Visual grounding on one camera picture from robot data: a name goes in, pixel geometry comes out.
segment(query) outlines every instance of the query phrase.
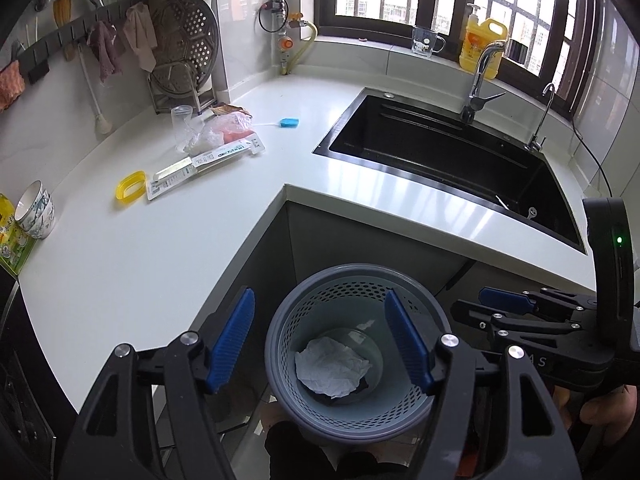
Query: kitchen sink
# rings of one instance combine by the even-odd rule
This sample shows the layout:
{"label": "kitchen sink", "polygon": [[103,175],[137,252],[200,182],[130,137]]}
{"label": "kitchen sink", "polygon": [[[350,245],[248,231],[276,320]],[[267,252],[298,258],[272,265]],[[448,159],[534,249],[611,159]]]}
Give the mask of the kitchen sink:
{"label": "kitchen sink", "polygon": [[448,110],[365,89],[314,153],[442,189],[585,252],[545,157]]}

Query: small chrome faucet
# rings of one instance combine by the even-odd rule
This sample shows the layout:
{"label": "small chrome faucet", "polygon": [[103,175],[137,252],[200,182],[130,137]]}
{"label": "small chrome faucet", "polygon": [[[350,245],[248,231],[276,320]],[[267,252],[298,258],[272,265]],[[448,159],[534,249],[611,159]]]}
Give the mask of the small chrome faucet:
{"label": "small chrome faucet", "polygon": [[465,124],[471,124],[476,116],[476,112],[482,110],[484,105],[489,101],[493,101],[494,99],[503,96],[505,93],[502,92],[501,94],[485,98],[478,96],[480,93],[480,87],[484,81],[486,69],[489,67],[489,63],[494,58],[494,55],[499,52],[505,53],[506,57],[520,64],[527,58],[527,47],[515,40],[495,40],[484,48],[482,54],[480,54],[480,58],[478,59],[478,64],[476,65],[476,72],[474,73],[474,80],[471,83],[471,90],[469,91],[465,105],[462,107],[462,111],[460,112],[460,120]]}
{"label": "small chrome faucet", "polygon": [[531,136],[529,142],[525,145],[525,149],[530,152],[532,152],[533,150],[539,152],[542,149],[542,143],[545,142],[546,139],[545,137],[545,139],[542,139],[542,142],[538,142],[538,134],[540,133],[540,128],[542,128],[542,123],[545,122],[545,118],[549,112],[549,108],[551,108],[551,103],[556,96],[556,85],[554,85],[553,83],[549,83],[548,85],[546,85],[545,89],[542,91],[542,95],[547,95],[549,92],[551,92],[551,95],[549,96],[549,102],[546,104],[545,113],[542,115],[542,119],[540,119],[540,124],[538,125],[536,132]]}

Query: white paper towel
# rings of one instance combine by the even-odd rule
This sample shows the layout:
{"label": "white paper towel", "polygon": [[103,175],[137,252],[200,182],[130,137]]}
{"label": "white paper towel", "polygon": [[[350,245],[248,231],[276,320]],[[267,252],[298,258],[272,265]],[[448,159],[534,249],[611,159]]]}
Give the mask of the white paper towel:
{"label": "white paper towel", "polygon": [[296,352],[300,381],[316,394],[332,399],[354,391],[370,368],[369,361],[330,337],[313,339],[302,352]]}

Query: dark brown window frame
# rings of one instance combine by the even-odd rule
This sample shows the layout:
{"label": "dark brown window frame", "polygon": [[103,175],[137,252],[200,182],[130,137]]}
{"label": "dark brown window frame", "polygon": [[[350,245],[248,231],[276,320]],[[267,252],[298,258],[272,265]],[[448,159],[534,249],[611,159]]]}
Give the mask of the dark brown window frame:
{"label": "dark brown window frame", "polygon": [[[447,44],[438,56],[458,61],[464,38],[463,25],[468,17],[466,3],[472,1],[454,0],[450,34],[448,36],[443,34]],[[436,0],[418,0],[415,17],[417,26],[431,27],[435,2]],[[545,57],[540,67],[539,76],[506,58],[503,58],[498,71],[497,78],[499,80],[544,104],[546,104],[547,98],[542,97],[542,90],[554,78],[562,43],[566,41],[564,30],[568,16],[568,3],[569,0],[556,0],[554,4]],[[561,95],[566,94],[566,98],[558,95],[552,105],[552,109],[566,119],[570,119],[576,112],[577,104],[580,102],[586,88],[587,75],[594,57],[597,35],[596,24],[601,12],[601,5],[602,3],[599,0],[577,1],[574,34],[573,39],[569,42],[572,47],[566,62],[561,88],[558,89]],[[358,2],[355,0],[354,9],[357,8]],[[316,0],[315,10],[320,34],[379,41],[406,48],[411,47],[413,28],[411,25],[358,16],[337,16],[335,14],[335,0]]]}

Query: black pants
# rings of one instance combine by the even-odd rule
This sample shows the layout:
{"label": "black pants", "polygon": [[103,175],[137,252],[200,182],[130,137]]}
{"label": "black pants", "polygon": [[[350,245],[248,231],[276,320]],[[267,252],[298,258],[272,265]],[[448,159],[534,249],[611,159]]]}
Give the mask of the black pants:
{"label": "black pants", "polygon": [[319,446],[304,439],[293,422],[279,422],[269,430],[264,443],[271,458],[271,480],[343,480],[364,475],[402,473],[401,464],[378,463],[371,453],[349,453],[334,471]]}

